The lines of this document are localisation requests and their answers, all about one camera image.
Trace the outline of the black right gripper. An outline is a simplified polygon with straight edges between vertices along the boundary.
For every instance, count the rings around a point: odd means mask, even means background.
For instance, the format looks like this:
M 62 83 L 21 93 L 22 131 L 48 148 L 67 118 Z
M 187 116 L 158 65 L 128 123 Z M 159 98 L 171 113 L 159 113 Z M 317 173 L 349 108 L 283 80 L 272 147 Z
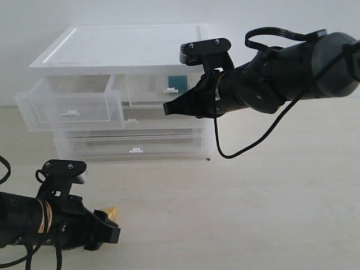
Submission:
M 215 89 L 220 75 L 222 73 L 219 70 L 203 74 L 193 89 L 163 104 L 165 115 L 185 115 L 209 119 L 223 116 L 224 112 L 217 108 L 215 100 Z

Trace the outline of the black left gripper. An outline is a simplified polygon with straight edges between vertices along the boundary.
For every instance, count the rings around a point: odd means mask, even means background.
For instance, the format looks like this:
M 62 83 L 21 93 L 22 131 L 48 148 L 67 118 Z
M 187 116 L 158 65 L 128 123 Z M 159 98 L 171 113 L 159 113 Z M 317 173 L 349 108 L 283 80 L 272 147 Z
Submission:
M 42 224 L 39 226 L 41 244 L 53 245 L 59 250 L 83 248 L 96 251 L 103 244 L 117 244 L 120 227 L 117 209 L 89 211 L 81 197 L 62 193 L 40 194 Z

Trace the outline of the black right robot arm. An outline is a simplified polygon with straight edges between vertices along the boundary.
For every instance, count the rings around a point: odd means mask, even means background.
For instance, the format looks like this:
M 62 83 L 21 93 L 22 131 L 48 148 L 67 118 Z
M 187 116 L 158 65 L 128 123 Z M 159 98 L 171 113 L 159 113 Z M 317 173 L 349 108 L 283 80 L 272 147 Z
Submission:
M 201 65 L 204 73 L 193 88 L 163 105 L 165 114 L 218 118 L 247 108 L 274 114 L 296 98 L 346 97 L 359 86 L 358 40 L 325 30 L 294 39 L 297 44 L 286 48 L 247 42 L 257 53 L 239 67 L 226 38 L 181 45 L 181 63 Z

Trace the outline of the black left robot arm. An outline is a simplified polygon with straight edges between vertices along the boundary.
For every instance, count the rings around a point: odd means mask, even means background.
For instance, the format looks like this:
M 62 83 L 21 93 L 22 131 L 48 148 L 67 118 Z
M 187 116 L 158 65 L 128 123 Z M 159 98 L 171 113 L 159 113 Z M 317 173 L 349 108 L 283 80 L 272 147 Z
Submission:
M 60 237 L 62 250 L 98 250 L 102 244 L 116 244 L 120 228 L 101 210 L 89 211 L 75 195 L 37 198 L 1 193 L 1 247 L 28 242 L 37 245 L 44 227 L 43 207 L 47 207 L 49 229 L 43 243 L 55 245 Z

